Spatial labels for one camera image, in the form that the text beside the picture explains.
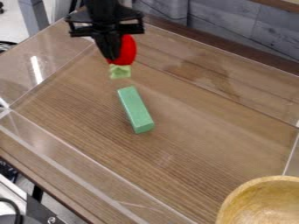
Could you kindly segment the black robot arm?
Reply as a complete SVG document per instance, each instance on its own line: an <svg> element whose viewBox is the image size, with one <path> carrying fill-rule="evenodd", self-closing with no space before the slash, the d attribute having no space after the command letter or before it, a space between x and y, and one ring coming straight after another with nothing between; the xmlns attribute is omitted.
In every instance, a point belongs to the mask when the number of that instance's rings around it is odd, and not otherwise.
<svg viewBox="0 0 299 224"><path fill-rule="evenodd" d="M93 37L103 56L115 60L121 55L122 38L126 34L143 34L145 14L126 7L119 0L85 0L86 8L73 12L65 21L70 35Z"/></svg>

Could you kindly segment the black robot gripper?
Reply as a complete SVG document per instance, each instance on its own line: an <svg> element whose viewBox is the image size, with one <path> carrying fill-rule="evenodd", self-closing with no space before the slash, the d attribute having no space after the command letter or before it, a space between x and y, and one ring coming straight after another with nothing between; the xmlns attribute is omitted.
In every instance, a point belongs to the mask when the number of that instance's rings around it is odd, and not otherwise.
<svg viewBox="0 0 299 224"><path fill-rule="evenodd" d="M87 9L73 12L65 21L70 25L70 35L73 37L93 36L103 56L115 60L121 54L122 35L146 32L143 18L145 13L142 11L121 5L117 8L115 19L110 23L97 22Z"/></svg>

